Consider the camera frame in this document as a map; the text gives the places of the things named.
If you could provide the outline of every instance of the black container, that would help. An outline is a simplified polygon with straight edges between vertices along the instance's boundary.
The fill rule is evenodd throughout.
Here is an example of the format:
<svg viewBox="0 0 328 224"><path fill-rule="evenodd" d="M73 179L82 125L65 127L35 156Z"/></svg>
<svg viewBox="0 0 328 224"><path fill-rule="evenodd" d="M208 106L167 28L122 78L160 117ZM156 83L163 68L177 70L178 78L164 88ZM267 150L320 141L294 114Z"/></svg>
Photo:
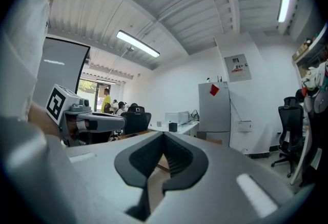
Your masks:
<svg viewBox="0 0 328 224"><path fill-rule="evenodd" d="M178 131L178 124L177 123L169 123L169 131L170 132Z"/></svg>

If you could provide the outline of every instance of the red sticker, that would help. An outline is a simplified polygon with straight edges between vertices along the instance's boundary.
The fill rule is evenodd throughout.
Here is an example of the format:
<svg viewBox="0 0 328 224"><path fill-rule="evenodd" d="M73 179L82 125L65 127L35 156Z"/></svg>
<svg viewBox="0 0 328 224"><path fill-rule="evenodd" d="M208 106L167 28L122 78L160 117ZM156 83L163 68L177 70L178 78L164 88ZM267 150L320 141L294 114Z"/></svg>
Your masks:
<svg viewBox="0 0 328 224"><path fill-rule="evenodd" d="M216 94L217 94L217 92L219 92L219 88L218 87L216 87L215 85L212 85L211 86L211 90L210 90L210 93L213 95L213 96L215 96Z"/></svg>

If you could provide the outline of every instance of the printer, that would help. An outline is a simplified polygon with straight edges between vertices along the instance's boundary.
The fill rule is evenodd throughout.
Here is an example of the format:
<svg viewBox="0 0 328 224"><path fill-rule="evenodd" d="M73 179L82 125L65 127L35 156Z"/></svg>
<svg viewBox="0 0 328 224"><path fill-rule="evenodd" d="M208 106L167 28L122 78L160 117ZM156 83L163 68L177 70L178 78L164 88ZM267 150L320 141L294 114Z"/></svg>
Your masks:
<svg viewBox="0 0 328 224"><path fill-rule="evenodd" d="M166 112L165 113L165 123L177 123L181 126L189 121L189 112Z"/></svg>

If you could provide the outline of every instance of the white box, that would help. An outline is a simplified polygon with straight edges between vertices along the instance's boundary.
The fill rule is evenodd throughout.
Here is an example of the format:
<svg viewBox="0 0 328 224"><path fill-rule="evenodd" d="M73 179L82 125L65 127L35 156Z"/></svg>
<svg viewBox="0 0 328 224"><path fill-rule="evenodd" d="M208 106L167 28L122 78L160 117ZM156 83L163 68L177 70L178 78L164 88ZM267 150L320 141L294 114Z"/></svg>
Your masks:
<svg viewBox="0 0 328 224"><path fill-rule="evenodd" d="M63 112L69 110L73 104L78 104L80 99L71 90L55 84L47 101L47 114L59 125Z"/></svg>
<svg viewBox="0 0 328 224"><path fill-rule="evenodd" d="M189 112L166 112L165 123L177 123L179 126L189 121Z"/></svg>

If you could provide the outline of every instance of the projector screen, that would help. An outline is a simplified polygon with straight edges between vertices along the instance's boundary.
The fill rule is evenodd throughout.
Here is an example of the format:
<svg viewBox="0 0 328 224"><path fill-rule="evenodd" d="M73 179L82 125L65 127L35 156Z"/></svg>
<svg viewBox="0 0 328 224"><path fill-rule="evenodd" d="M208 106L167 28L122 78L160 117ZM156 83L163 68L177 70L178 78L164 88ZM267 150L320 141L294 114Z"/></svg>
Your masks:
<svg viewBox="0 0 328 224"><path fill-rule="evenodd" d="M43 45L33 101L46 107L54 84L76 93L89 50L90 46L47 37Z"/></svg>

